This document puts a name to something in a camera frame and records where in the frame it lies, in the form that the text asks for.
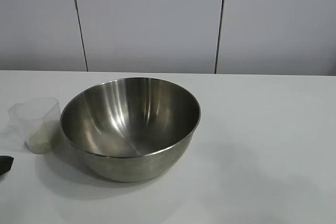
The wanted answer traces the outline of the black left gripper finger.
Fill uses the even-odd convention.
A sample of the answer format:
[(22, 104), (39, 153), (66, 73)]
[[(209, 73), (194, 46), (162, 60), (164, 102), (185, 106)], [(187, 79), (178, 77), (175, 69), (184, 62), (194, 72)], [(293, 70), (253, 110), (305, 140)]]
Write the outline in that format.
[(14, 158), (11, 156), (0, 156), (0, 175), (4, 175), (11, 170)]

